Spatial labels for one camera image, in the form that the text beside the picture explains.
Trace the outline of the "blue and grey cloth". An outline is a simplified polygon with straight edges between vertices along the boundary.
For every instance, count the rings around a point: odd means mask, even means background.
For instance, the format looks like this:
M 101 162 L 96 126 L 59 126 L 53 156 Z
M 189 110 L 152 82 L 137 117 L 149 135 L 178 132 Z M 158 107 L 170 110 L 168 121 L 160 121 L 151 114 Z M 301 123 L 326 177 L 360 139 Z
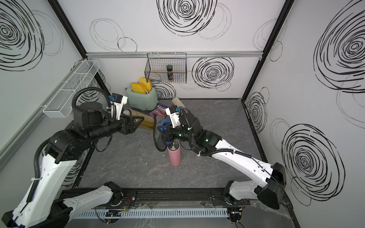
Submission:
M 169 134 L 170 119 L 163 119 L 161 116 L 154 116 L 153 140 L 158 151 L 164 152 L 172 144 L 172 135 Z

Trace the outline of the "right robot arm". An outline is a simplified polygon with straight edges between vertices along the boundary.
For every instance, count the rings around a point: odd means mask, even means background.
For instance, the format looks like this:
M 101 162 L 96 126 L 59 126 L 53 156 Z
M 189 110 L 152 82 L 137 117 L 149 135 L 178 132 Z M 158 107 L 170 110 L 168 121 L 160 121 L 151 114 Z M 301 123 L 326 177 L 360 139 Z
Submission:
M 255 199 L 271 209 L 280 208 L 287 184 L 283 165 L 261 161 L 235 148 L 218 134 L 204 129 L 199 119 L 186 108 L 171 106 L 166 113 L 168 118 L 155 124 L 155 133 L 159 135 L 156 143 L 169 146 L 174 140 L 188 142 L 197 156 L 223 161 L 249 177 L 249 181 L 227 184 L 227 201 Z

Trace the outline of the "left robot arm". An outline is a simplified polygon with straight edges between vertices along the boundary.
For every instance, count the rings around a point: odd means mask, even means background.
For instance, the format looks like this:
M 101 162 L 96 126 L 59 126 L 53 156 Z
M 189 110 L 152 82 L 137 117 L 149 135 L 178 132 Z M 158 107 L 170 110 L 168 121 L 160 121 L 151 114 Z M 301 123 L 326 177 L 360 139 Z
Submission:
M 98 102 L 77 104 L 87 91 L 78 91 L 71 102 L 74 115 L 70 127 L 45 140 L 34 155 L 35 176 L 21 203 L 4 213 L 8 228 L 63 228 L 78 215 L 103 204 L 119 206 L 124 200 L 121 188 L 109 181 L 105 185 L 74 198 L 59 199 L 59 190 L 85 151 L 95 151 L 97 142 L 115 133 L 133 133 L 142 117 L 122 114 L 127 97 L 104 93 L 107 108 Z

